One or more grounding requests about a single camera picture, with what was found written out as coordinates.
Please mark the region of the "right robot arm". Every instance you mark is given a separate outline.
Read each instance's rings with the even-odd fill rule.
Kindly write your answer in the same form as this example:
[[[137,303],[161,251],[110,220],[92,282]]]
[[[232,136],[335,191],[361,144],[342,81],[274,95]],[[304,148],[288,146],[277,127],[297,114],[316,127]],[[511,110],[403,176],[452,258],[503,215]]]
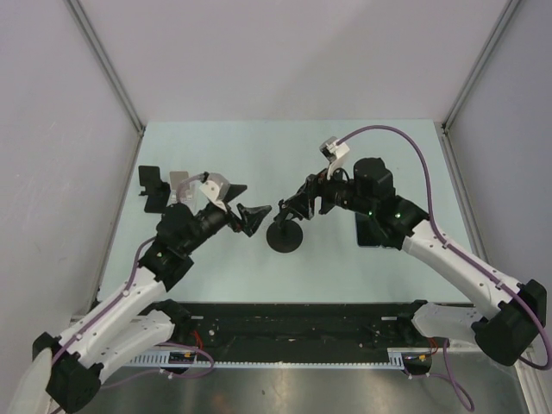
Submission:
[[[394,248],[420,260],[471,301],[471,308],[415,301],[398,324],[398,337],[417,346],[427,337],[478,346],[504,366],[523,359],[546,324],[547,291],[538,281],[523,283],[457,246],[431,214],[400,197],[392,173],[380,158],[363,158],[348,175],[330,168],[311,174],[298,191],[279,202],[267,242],[280,253],[303,241],[299,221],[339,207],[355,214],[361,247]]]

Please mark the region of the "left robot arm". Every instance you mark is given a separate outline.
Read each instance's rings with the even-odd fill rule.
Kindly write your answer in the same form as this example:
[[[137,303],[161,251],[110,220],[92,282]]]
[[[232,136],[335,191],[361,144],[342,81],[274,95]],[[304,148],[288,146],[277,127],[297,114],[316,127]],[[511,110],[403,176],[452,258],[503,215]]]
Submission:
[[[149,348],[185,342],[189,312],[171,299],[158,299],[191,270],[192,253],[212,236],[228,227],[251,237],[272,209],[231,206],[246,185],[205,179],[200,189],[207,204],[198,212],[181,202],[169,204],[155,236],[137,248],[129,276],[109,297],[61,333],[44,332],[34,340],[34,357],[44,350],[51,354],[44,390],[59,410],[82,410],[121,365]]]

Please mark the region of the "black folding phone stand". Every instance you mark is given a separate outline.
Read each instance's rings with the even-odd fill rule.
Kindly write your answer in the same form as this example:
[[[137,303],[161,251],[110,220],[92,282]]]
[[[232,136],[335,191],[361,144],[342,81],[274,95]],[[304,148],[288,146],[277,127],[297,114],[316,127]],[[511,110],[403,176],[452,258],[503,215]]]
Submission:
[[[139,196],[146,198],[144,211],[152,214],[163,213],[171,194],[171,187],[161,179],[160,168],[138,166],[138,176],[139,184],[143,188]]]

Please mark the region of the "white folding phone stand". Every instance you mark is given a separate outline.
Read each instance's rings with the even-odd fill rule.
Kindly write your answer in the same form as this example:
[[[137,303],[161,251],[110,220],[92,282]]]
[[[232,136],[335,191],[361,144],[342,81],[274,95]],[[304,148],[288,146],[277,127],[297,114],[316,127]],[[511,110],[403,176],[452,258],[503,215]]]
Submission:
[[[196,209],[196,186],[198,180],[194,179],[187,171],[170,171],[169,185],[170,196],[169,204],[184,204],[191,211]]]

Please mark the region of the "black round base phone stand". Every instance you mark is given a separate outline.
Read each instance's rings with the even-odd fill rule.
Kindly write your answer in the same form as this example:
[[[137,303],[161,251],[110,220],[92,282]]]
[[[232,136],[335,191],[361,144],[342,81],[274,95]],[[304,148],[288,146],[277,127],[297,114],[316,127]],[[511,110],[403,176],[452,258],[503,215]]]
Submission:
[[[266,239],[272,250],[289,254],[302,244],[303,230],[296,212],[284,200],[280,200],[278,206],[279,212],[267,228]]]

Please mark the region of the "black phone blue edge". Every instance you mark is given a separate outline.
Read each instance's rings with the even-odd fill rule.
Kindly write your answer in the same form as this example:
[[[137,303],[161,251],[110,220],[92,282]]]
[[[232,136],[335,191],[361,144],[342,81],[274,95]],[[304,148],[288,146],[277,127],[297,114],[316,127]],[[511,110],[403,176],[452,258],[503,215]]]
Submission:
[[[355,214],[356,240],[359,247],[378,248],[381,246],[380,230],[372,216]]]

